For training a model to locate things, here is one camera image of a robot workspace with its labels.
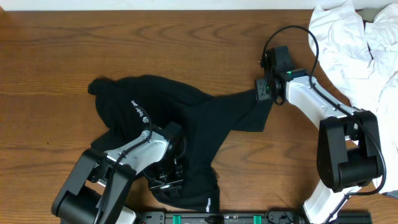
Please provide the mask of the black t-shirt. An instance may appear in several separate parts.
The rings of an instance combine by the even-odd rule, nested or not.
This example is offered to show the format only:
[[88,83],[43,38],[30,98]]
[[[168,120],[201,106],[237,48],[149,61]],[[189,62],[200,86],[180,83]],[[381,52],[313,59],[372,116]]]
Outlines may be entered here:
[[182,156],[184,181],[177,196],[155,194],[161,203],[200,212],[218,213],[220,189],[211,163],[230,131],[261,132],[271,100],[257,101],[256,91],[211,96],[199,89],[155,75],[119,80],[97,78],[88,85],[109,131],[92,142],[99,151],[115,149],[137,138],[144,129],[139,105],[152,123],[165,128],[179,124],[187,139]]

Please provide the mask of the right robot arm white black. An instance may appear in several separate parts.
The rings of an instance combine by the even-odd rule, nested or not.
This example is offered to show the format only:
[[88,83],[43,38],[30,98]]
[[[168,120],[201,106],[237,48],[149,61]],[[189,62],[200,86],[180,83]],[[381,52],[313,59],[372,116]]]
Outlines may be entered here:
[[318,129],[320,181],[292,217],[293,223],[337,223],[353,196],[374,195],[386,181],[379,127],[371,111],[344,105],[305,69],[268,72],[255,81],[258,101],[296,106]]

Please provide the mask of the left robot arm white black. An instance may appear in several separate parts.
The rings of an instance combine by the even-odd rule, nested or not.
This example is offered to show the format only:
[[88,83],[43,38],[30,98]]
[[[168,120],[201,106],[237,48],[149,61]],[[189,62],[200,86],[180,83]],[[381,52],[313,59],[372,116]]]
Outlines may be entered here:
[[184,144],[182,128],[171,122],[116,149],[87,149],[55,197],[52,214],[62,223],[135,223],[136,212],[125,204],[132,183],[143,174],[152,193],[178,197]]

